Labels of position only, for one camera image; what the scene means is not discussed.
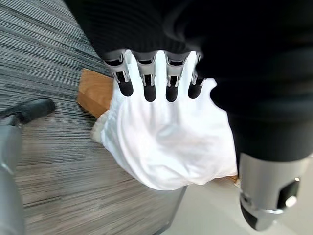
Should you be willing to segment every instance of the robotic hand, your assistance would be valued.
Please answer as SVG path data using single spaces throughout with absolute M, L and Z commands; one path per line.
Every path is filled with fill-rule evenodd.
M 66 0 L 122 93 L 133 87 L 132 50 L 147 101 L 156 97 L 155 54 L 165 51 L 166 98 L 177 97 L 189 52 L 199 55 L 188 95 L 204 78 L 227 111 L 241 178 L 244 218 L 268 228 L 297 200 L 313 151 L 313 14 L 302 1 Z

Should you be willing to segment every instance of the gray carpet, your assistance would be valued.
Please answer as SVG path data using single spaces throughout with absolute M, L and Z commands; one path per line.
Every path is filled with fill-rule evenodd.
M 0 110 L 52 98 L 56 111 L 26 125 L 16 182 L 28 234 L 149 235 L 179 191 L 156 192 L 90 139 L 95 118 L 76 103 L 82 68 L 108 74 L 60 0 L 0 1 Z

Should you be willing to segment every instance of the black shoe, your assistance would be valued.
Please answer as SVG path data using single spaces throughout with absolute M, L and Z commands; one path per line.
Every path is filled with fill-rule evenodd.
M 36 118 L 51 114 L 55 110 L 52 99 L 39 98 L 20 103 L 0 112 L 0 120 L 16 115 L 20 123 L 27 124 Z

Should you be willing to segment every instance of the black fingertip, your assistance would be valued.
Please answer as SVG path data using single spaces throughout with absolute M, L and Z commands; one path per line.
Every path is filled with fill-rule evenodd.
M 146 98 L 146 101 L 152 102 L 156 99 L 156 87 L 155 86 L 144 86 L 143 92 Z
M 124 96 L 129 97 L 134 92 L 131 80 L 129 80 L 128 82 L 121 82 L 118 84 L 118 86 Z
M 177 94 L 178 94 L 178 87 L 175 86 L 166 86 L 166 99 L 169 102 L 174 102 L 177 98 Z
M 256 223 L 258 221 L 253 215 L 251 215 L 240 203 L 241 212 L 246 220 L 246 222 L 250 225 L 251 228 L 256 229 Z
M 194 85 L 190 82 L 189 89 L 188 89 L 189 98 L 191 99 L 197 98 L 201 93 L 201 89 L 202 89 L 201 85 L 198 85 L 198 84 Z

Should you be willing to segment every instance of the white garment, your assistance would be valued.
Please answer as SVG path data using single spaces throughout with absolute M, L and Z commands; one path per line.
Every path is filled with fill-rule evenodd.
M 226 112 L 210 99 L 216 83 L 207 79 L 197 99 L 188 97 L 196 55 L 184 66 L 176 101 L 165 98 L 165 56 L 156 55 L 156 99 L 144 98 L 136 61 L 128 55 L 134 93 L 124 97 L 117 83 L 101 132 L 102 144 L 133 177 L 157 190 L 174 190 L 237 173 Z

